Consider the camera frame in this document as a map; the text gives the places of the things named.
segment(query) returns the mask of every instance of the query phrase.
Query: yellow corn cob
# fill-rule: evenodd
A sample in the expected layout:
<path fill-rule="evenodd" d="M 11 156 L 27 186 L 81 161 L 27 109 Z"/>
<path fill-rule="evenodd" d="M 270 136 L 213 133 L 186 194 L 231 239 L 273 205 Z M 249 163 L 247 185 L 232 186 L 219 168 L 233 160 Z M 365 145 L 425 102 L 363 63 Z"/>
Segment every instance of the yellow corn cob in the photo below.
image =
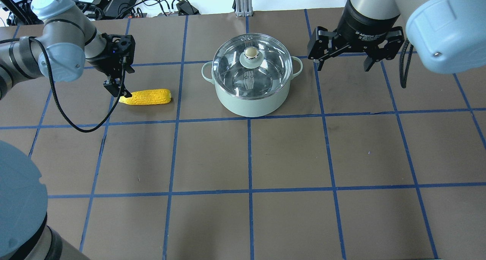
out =
<path fill-rule="evenodd" d="M 131 98 L 120 97 L 120 102 L 131 106 L 147 106 L 149 104 L 169 103 L 172 95 L 168 89 L 149 89 L 132 92 Z"/>

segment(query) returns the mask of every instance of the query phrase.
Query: blue plastic cap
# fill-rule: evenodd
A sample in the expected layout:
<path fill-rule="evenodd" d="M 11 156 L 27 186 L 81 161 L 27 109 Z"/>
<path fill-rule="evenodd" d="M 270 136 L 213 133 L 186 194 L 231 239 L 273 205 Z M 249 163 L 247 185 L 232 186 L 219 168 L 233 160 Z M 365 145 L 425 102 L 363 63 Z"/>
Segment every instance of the blue plastic cap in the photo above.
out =
<path fill-rule="evenodd" d="M 412 13 L 406 32 L 430 71 L 486 65 L 486 0 L 429 0 Z"/>
<path fill-rule="evenodd" d="M 0 141 L 0 256 L 16 251 L 42 225 L 47 189 L 40 177 L 28 156 Z"/>
<path fill-rule="evenodd" d="M 67 11 L 74 5 L 72 0 L 32 0 L 31 9 L 40 20 L 46 20 Z"/>

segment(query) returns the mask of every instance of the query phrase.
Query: beige knob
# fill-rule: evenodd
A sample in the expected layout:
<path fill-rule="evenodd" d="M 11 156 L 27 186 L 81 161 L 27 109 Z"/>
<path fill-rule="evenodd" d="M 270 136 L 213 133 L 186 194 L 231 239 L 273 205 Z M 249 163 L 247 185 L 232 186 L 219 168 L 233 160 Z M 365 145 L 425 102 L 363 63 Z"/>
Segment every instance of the beige knob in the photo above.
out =
<path fill-rule="evenodd" d="M 255 59 L 258 56 L 258 49 L 256 47 L 247 47 L 243 53 L 248 59 Z"/>

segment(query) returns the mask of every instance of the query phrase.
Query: glass lid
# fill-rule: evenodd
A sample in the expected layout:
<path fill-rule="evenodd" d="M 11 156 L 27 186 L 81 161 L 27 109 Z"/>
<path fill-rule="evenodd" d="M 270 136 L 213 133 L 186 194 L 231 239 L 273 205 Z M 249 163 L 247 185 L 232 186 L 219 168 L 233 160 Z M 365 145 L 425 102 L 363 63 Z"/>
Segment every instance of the glass lid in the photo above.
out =
<path fill-rule="evenodd" d="M 247 33 L 224 43 L 212 65 L 215 82 L 240 99 L 262 99 L 288 81 L 292 61 L 287 49 L 268 35 Z"/>

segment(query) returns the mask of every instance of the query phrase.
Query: pot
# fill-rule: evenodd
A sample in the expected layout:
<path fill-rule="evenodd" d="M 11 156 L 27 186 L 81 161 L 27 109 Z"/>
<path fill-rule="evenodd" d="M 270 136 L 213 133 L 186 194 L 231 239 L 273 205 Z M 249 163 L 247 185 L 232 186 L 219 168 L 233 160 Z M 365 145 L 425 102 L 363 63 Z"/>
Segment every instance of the pot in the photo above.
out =
<path fill-rule="evenodd" d="M 293 73 L 292 60 L 300 70 Z M 211 78 L 204 70 L 212 66 Z M 244 117 L 260 117 L 279 108 L 289 93 L 290 81 L 302 72 L 302 61 L 273 37 L 247 33 L 224 43 L 201 74 L 215 85 L 220 102 Z"/>

